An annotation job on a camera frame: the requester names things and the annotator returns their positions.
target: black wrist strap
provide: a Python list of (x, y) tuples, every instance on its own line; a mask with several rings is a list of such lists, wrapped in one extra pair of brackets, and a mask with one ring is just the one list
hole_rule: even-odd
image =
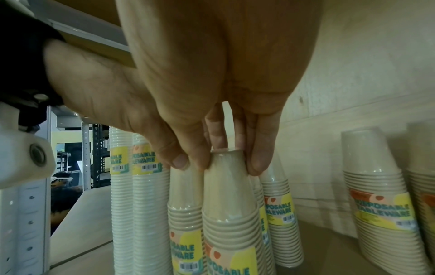
[[(27, 113), (46, 112), (47, 106), (63, 105), (51, 87), (45, 70), (44, 46), (49, 39), (64, 41), (51, 26), (29, 17), (0, 0), (0, 101)], [(22, 119), (22, 126), (45, 121), (45, 114)]]

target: product label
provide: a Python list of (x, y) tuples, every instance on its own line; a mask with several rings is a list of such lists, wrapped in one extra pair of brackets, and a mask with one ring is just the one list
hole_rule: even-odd
[(186, 275), (204, 272), (201, 230), (180, 232), (170, 230), (172, 266), (174, 271)]
[(266, 203), (266, 214), (270, 224), (288, 225), (295, 224), (295, 205), (291, 199), (291, 194), (283, 196), (264, 197)]
[(160, 173), (162, 170), (163, 165), (149, 143), (133, 146), (133, 175)]
[(421, 194), (421, 200), (424, 203), (424, 216), (429, 229), (432, 233), (435, 233), (435, 195), (423, 193)]
[(128, 147), (115, 147), (110, 149), (110, 174), (120, 175), (128, 173)]
[(263, 233), (263, 242), (269, 244), (269, 222), (267, 221), (266, 207), (260, 207), (261, 232)]
[(258, 275), (255, 247), (228, 251), (215, 248), (206, 241), (208, 275)]
[(375, 226), (414, 231), (418, 229), (409, 193), (382, 196), (350, 189), (355, 201), (355, 216)]

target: barcode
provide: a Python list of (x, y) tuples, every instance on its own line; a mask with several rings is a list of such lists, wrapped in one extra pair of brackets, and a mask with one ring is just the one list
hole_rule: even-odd
[(294, 221), (295, 221), (295, 215), (294, 215), (294, 214), (291, 214), (290, 216), (284, 216), (284, 217), (282, 217), (282, 221), (283, 221), (284, 223), (291, 223), (291, 222), (294, 222)]
[(417, 227), (417, 222), (416, 221), (398, 221), (398, 222), (396, 222), (396, 225), (399, 227), (413, 229), (413, 228)]
[(113, 171), (122, 171), (125, 169), (125, 165), (117, 165), (112, 167)]
[(180, 271), (181, 272), (198, 272), (199, 265), (198, 265), (198, 263), (180, 263)]
[(157, 164), (142, 165), (142, 172), (154, 171), (158, 168)]
[(263, 233), (263, 243), (265, 245), (269, 244), (269, 234), (267, 232)]

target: hand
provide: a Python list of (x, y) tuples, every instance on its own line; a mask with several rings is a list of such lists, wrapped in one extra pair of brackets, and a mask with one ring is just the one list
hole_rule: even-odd
[(311, 58), (320, 0), (116, 0), (140, 77), (183, 150), (207, 168), (227, 146), (221, 102), (251, 175), (272, 158), (282, 109)]
[(51, 85), (71, 110), (145, 136), (166, 166), (189, 164), (136, 69), (57, 40), (47, 43), (44, 58)]

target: stack of cups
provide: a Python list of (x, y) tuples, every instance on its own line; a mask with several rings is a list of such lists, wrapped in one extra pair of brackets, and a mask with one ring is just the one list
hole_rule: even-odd
[(264, 193), (260, 179), (258, 177), (249, 176), (252, 190), (257, 199), (258, 207), (260, 208), (261, 231), (263, 234), (263, 242), (265, 246), (267, 274), (276, 275), (275, 259), (273, 258), (272, 241), (269, 237), (269, 222), (267, 221), (266, 207), (264, 204)]
[(274, 152), (269, 168), (260, 175), (260, 181), (263, 185), (275, 263), (289, 268), (297, 267), (304, 261), (304, 251), (289, 181), (277, 151)]
[(175, 275), (207, 274), (203, 235), (204, 173), (171, 169), (168, 218)]
[(241, 150), (212, 152), (204, 175), (208, 274), (267, 275), (257, 201)]
[(431, 274), (401, 170), (377, 127), (342, 132), (343, 173), (363, 255), (394, 275)]
[(170, 172), (148, 141), (133, 135), (134, 274), (171, 274), (167, 204)]
[(110, 127), (111, 210), (115, 275), (133, 274), (132, 134)]
[(426, 244), (435, 262), (435, 120), (408, 124), (408, 177)]

